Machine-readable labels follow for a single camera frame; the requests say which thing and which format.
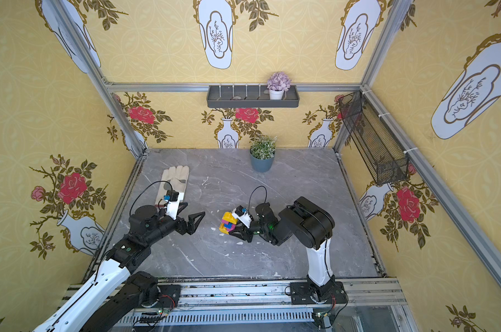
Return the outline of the yellow striped lego brick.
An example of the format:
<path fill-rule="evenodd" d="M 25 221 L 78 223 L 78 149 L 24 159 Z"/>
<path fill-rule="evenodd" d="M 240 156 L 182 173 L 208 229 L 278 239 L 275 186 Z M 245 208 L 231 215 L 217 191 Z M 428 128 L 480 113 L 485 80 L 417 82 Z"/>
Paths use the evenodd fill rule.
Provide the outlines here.
<path fill-rule="evenodd" d="M 228 231 L 226 229 L 226 225 L 225 224 L 220 224 L 219 230 L 220 230 L 221 233 L 223 233 L 225 235 L 228 235 Z"/>

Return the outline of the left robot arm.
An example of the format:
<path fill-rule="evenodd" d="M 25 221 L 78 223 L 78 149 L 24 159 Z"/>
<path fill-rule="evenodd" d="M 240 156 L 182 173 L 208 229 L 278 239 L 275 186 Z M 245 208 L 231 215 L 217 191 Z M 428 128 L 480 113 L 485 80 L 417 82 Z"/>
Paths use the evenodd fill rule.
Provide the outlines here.
<path fill-rule="evenodd" d="M 37 331 L 109 331 L 125 314 L 144 302 L 159 300 L 158 280 L 140 271 L 153 244 L 178 232 L 192 235 L 204 212 L 188 219 L 171 217 L 155 206 L 141 206 L 130 215 L 130 230 L 105 255 L 86 283 Z"/>

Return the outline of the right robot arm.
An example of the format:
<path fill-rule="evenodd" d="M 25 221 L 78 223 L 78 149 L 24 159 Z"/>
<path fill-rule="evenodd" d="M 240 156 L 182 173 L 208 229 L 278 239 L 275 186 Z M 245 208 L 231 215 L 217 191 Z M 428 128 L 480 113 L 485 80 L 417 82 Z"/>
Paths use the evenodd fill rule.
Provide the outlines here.
<path fill-rule="evenodd" d="M 255 236 L 273 246 L 281 246 L 295 237 L 307 249 L 307 280 L 318 297 L 324 297 L 335 285 L 330 262 L 330 244 L 335 221 L 312 201 L 301 196 L 275 214 L 267 201 L 255 207 L 255 216 L 243 206 L 225 213 L 220 230 L 243 242 Z"/>

